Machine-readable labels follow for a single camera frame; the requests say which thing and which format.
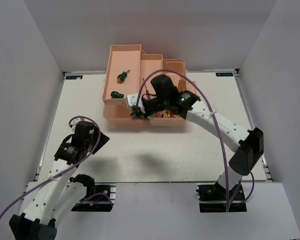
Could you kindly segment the yellow cutting pliers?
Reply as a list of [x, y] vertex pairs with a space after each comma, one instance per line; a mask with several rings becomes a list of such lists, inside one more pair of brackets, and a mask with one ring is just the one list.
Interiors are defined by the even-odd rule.
[[158, 112], [154, 115], [155, 118], [167, 118], [167, 114], [165, 112]]

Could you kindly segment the pink plastic toolbox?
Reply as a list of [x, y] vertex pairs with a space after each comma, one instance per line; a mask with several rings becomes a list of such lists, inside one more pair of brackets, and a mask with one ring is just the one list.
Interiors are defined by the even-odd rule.
[[[105, 87], [103, 117], [112, 127], [183, 127], [186, 121], [182, 118], [156, 118], [150, 120], [133, 120], [127, 108], [125, 98], [112, 98], [111, 92], [117, 91], [125, 96], [138, 93], [144, 79], [159, 69], [172, 70], [167, 75], [179, 91], [196, 89], [183, 76], [186, 74], [185, 62], [182, 59], [165, 59], [162, 54], [147, 54], [140, 44], [111, 45]], [[130, 70], [123, 83], [118, 83], [117, 76]]]

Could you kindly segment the long blue-handled screwdriver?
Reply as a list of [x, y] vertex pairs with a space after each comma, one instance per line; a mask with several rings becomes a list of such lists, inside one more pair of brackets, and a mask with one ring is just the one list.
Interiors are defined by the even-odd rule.
[[145, 88], [145, 96], [146, 96], [146, 98], [148, 100], [150, 100], [151, 99], [151, 95], [150, 95], [150, 92], [147, 89], [147, 85], [146, 84], [144, 85], [144, 88]]

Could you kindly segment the green orange-capped stubby screwdriver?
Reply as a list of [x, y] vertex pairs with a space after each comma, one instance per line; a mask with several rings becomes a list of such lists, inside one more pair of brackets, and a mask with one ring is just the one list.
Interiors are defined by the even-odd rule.
[[117, 76], [117, 82], [122, 84], [125, 81], [125, 79], [127, 78], [129, 72], [130, 72], [130, 70], [127, 70], [127, 71], [123, 71], [121, 74], [119, 74]]

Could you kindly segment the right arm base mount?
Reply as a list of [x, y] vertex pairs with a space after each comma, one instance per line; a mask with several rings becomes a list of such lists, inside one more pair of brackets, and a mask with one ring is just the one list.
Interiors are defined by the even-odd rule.
[[[215, 184], [198, 184], [196, 192], [198, 194], [200, 213], [225, 213], [227, 208], [226, 193]], [[246, 199], [241, 182], [236, 184], [229, 192], [230, 213], [247, 212]]]

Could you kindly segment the yellow needle-nose pliers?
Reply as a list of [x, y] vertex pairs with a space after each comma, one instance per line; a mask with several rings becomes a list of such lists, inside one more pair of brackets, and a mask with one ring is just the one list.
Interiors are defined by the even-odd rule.
[[167, 118], [178, 118], [178, 119], [182, 118], [180, 115], [174, 114], [171, 111], [165, 111], [165, 115]]

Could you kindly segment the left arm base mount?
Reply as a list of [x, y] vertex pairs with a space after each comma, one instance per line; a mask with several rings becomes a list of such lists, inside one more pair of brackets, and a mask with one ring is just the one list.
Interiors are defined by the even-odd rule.
[[115, 183], [95, 183], [86, 190], [86, 196], [79, 201], [72, 212], [110, 212], [116, 198]]

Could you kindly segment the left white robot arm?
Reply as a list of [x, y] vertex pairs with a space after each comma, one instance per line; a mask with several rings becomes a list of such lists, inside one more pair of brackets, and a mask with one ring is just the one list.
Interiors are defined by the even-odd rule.
[[80, 163], [94, 155], [108, 141], [92, 122], [79, 121], [74, 133], [65, 137], [54, 155], [47, 183], [39, 184], [37, 193], [20, 215], [14, 214], [9, 226], [17, 240], [54, 240], [57, 227], [81, 200], [95, 196], [93, 177], [79, 173]]

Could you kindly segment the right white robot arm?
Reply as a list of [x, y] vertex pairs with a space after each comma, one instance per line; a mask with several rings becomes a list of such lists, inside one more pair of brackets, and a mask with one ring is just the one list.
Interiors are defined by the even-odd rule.
[[150, 83], [155, 91], [152, 98], [144, 98], [140, 92], [126, 97], [131, 117], [147, 120], [167, 110], [219, 138], [221, 146], [234, 153], [225, 162], [226, 168], [214, 185], [216, 195], [223, 200], [228, 199], [233, 195], [234, 187], [251, 173], [264, 154], [263, 131], [257, 127], [253, 130], [241, 127], [214, 112], [207, 100], [189, 90], [179, 91], [165, 74], [156, 76]]

